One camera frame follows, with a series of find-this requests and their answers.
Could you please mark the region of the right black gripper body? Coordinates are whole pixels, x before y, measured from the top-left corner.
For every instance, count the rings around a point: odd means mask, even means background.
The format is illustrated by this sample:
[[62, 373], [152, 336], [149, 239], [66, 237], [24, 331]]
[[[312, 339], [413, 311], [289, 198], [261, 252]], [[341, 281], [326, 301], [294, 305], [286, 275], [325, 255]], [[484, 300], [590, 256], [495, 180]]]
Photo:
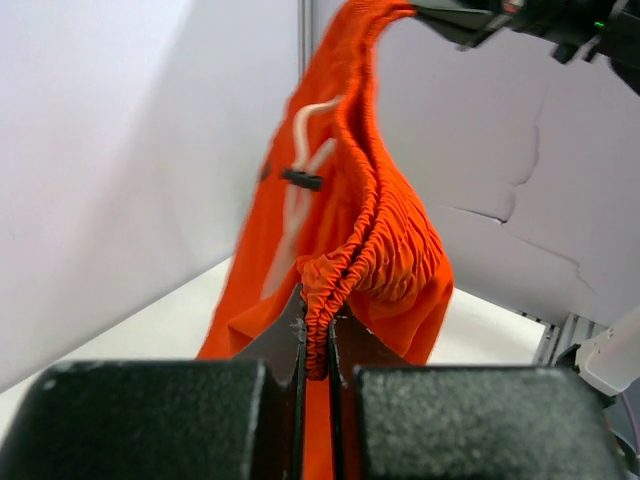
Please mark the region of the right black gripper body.
[[510, 16], [507, 28], [554, 43], [559, 63], [585, 48], [584, 61], [606, 57], [612, 71], [639, 91], [637, 1], [498, 1], [496, 8]]

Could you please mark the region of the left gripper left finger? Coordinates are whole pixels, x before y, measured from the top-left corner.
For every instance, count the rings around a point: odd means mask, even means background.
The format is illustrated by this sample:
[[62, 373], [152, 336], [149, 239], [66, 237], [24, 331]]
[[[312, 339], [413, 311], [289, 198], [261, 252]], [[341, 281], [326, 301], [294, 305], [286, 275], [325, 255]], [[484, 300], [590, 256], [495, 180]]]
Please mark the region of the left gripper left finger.
[[299, 479], [305, 304], [225, 361], [66, 361], [28, 389], [5, 479]]

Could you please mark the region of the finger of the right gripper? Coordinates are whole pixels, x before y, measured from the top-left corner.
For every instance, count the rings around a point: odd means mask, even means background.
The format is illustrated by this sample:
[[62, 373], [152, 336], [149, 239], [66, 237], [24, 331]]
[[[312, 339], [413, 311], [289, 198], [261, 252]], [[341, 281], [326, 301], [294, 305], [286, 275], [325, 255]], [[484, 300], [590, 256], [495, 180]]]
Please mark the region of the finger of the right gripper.
[[476, 48], [505, 24], [500, 1], [414, 1], [416, 18], [460, 50]]

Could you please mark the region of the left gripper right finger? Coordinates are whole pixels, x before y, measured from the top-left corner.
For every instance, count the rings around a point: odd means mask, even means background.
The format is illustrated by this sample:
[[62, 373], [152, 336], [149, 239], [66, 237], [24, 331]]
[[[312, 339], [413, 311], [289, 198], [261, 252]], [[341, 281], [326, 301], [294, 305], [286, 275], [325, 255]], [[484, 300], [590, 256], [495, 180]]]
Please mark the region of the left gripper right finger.
[[414, 366], [348, 308], [328, 330], [338, 479], [621, 479], [602, 407], [571, 369]]

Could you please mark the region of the orange shorts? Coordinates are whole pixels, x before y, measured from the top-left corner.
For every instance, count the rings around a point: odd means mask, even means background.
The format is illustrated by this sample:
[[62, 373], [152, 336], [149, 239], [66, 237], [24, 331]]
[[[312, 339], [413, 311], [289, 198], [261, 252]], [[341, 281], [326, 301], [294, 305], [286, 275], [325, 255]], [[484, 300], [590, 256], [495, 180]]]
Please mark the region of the orange shorts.
[[226, 359], [299, 290], [307, 306], [303, 475], [333, 475], [328, 326], [343, 306], [397, 355], [430, 356], [454, 290], [442, 242], [375, 118], [374, 48], [405, 1], [348, 1], [292, 94], [263, 163], [225, 290], [199, 351]]

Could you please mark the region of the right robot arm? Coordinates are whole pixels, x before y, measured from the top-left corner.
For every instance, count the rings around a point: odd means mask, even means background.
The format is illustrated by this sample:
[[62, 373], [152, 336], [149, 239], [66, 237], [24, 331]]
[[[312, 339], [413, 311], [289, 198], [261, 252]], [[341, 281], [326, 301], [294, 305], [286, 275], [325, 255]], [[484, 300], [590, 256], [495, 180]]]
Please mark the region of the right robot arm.
[[[639, 92], [639, 3], [637, 1], [413, 1], [415, 17], [461, 51], [477, 48], [497, 31], [544, 39], [552, 57], [570, 62], [586, 46], [583, 60], [604, 56], [615, 75]], [[559, 361], [573, 368], [607, 407], [639, 378], [639, 311], [607, 330], [572, 345]]]

